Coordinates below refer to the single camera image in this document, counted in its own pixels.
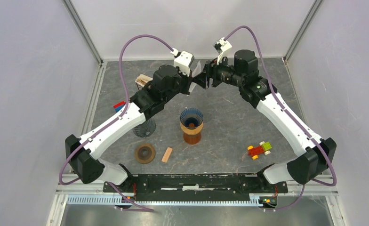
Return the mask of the white paper coffee filter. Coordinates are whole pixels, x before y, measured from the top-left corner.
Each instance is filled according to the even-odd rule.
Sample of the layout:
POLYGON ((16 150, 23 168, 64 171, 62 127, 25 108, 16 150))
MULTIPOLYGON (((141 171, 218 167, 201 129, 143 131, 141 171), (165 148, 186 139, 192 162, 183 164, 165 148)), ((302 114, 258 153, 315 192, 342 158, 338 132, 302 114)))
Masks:
POLYGON ((193 71, 193 74, 192 74, 192 82, 191 82, 191 85, 189 87, 189 93, 192 93, 192 91, 194 90, 194 88, 196 87, 196 83, 195 83, 195 79, 196 77, 202 72, 202 68, 201 68, 201 62, 198 61, 197 62, 197 65, 196 65, 196 68, 194 69, 193 71))

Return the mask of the blue glass dripper cone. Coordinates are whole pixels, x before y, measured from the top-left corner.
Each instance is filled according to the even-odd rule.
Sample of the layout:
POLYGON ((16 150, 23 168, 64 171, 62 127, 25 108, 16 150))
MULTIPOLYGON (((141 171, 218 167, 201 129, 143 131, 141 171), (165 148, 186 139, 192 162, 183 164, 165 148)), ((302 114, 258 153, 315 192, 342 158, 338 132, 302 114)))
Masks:
POLYGON ((190 124, 195 127, 200 126, 204 121, 202 112, 196 108, 188 108, 182 111, 180 115, 180 122, 183 126, 190 128, 190 124))

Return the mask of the orange coffee filter box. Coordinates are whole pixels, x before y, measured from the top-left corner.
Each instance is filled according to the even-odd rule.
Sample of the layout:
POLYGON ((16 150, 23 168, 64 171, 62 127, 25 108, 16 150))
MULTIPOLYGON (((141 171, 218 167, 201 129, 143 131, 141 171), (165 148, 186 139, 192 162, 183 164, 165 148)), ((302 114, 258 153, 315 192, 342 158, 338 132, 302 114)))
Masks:
POLYGON ((142 90, 143 87, 152 80, 152 77, 149 77, 147 75, 141 74, 135 79, 135 84, 138 88, 138 90, 142 90))

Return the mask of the amber glass carafe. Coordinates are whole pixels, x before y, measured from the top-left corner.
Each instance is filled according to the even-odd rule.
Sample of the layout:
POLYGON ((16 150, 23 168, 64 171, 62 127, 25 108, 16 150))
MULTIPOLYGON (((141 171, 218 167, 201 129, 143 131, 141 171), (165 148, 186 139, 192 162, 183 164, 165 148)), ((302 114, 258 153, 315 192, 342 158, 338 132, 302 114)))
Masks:
POLYGON ((190 144, 190 145, 194 145, 197 144, 198 142, 200 142, 201 140, 201 133, 196 134, 196 135, 188 135, 188 134, 183 134, 183 139, 186 143, 190 144))

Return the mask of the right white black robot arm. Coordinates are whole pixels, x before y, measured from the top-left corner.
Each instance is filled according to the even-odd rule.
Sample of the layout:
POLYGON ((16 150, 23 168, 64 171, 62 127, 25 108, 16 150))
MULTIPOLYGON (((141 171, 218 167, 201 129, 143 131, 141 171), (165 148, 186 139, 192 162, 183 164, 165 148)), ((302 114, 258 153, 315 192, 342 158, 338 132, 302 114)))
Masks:
POLYGON ((292 147, 296 158, 262 170, 263 175, 257 178, 260 191, 269 192, 281 181, 336 185, 337 176, 332 165, 337 148, 335 141, 330 137, 323 139, 294 114, 272 84, 271 77, 259 75, 261 61, 254 51, 238 50, 232 65, 228 64, 227 57, 209 60, 205 65, 198 62, 193 77, 204 89, 221 83, 237 87, 241 97, 269 119, 292 147))

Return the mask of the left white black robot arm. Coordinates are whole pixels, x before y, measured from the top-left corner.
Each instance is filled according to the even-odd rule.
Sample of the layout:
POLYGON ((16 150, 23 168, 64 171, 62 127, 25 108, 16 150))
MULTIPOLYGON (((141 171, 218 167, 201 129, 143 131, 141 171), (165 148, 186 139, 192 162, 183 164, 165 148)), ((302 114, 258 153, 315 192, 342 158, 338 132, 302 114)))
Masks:
POLYGON ((120 137, 144 123, 164 109, 175 95, 190 94, 193 80, 190 68, 162 65, 147 82, 126 102, 126 105, 96 129, 65 139, 66 164, 84 184, 97 179, 112 182, 122 192, 132 188, 133 179, 122 166, 100 160, 101 155, 120 137))

